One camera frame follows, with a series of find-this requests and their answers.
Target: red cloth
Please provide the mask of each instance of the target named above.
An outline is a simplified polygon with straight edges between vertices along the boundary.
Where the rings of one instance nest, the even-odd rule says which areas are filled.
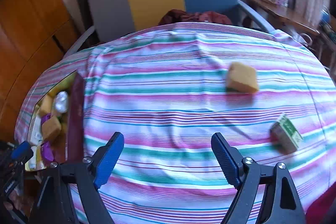
[[[172,9],[163,16],[158,26],[176,22],[211,22],[232,25],[231,20],[227,16],[214,11],[187,13],[183,10]]]
[[[307,224],[318,224],[322,221],[336,198],[336,183],[334,183],[322,196],[315,200],[307,210]]]

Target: blue gripper pad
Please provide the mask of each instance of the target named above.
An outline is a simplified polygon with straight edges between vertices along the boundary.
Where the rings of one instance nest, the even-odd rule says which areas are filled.
[[[13,160],[19,160],[24,156],[24,154],[27,152],[28,149],[30,149],[30,144],[27,141],[24,141],[12,151],[10,157]]]
[[[109,148],[102,156],[102,159],[96,167],[96,177],[93,181],[96,189],[99,189],[102,185],[107,183],[113,168],[124,149],[124,136],[119,132],[115,134],[117,134],[117,137],[110,144]]]
[[[230,156],[226,147],[223,145],[217,134],[211,137],[211,148],[215,154],[219,166],[221,167],[227,182],[235,188],[242,183],[239,178],[239,169],[233,158]]]

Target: wooden desk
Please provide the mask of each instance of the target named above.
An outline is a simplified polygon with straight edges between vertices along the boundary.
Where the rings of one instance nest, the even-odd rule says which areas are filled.
[[[297,27],[305,32],[309,32],[315,36],[318,36],[320,32],[312,26],[309,22],[307,22],[302,16],[297,14],[295,11],[282,7],[276,4],[272,4],[269,2],[265,2],[262,0],[247,0],[252,8],[260,7],[270,15],[272,15],[275,19],[279,20],[282,23],[287,23]]]

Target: metal screw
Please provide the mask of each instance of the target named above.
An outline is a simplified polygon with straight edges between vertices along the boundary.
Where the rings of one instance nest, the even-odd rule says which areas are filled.
[[[280,169],[285,169],[286,168],[286,165],[284,163],[278,163],[278,167]]]
[[[57,163],[56,161],[52,161],[52,162],[50,163],[50,167],[51,167],[51,168],[55,168],[55,167],[57,167],[57,165],[58,165],[58,163]]]
[[[92,162],[92,159],[91,159],[91,157],[84,157],[83,158],[83,163],[85,163],[85,164],[89,164],[90,162]]]
[[[244,163],[246,163],[246,164],[252,164],[253,163],[253,159],[250,158],[250,157],[246,157],[246,158],[244,158]]]

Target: purple wrapper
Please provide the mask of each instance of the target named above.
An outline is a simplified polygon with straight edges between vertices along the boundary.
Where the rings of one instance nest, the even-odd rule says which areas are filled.
[[[49,120],[50,118],[51,118],[51,113],[48,113],[48,114],[44,115],[41,118],[41,126],[44,124],[45,121]]]
[[[50,147],[50,143],[46,142],[41,145],[42,160],[46,165],[49,165],[54,160],[53,151]]]

